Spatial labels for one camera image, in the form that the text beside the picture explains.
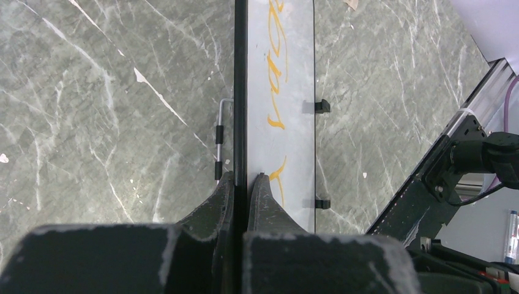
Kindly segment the black-framed whiteboard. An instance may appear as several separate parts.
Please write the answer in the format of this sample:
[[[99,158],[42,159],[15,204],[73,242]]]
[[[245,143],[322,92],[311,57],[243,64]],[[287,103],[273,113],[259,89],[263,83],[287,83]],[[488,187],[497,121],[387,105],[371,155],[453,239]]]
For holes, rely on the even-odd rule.
[[[316,100],[313,1],[236,1],[233,173],[238,200],[266,179],[274,202],[315,231]]]

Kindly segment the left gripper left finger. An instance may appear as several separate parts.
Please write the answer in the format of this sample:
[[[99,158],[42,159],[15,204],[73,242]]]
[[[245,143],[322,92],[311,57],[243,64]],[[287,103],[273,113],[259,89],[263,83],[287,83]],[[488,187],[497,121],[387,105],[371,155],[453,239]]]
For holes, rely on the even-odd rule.
[[[176,223],[44,225],[16,246],[2,293],[233,293],[233,174]]]

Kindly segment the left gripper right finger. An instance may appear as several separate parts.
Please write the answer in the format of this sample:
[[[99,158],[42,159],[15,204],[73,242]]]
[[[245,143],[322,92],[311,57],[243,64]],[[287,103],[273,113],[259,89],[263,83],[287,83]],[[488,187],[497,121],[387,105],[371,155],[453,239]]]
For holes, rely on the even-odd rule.
[[[244,293],[420,293],[402,243],[379,235],[311,234],[273,198],[269,177],[253,184],[243,236]]]

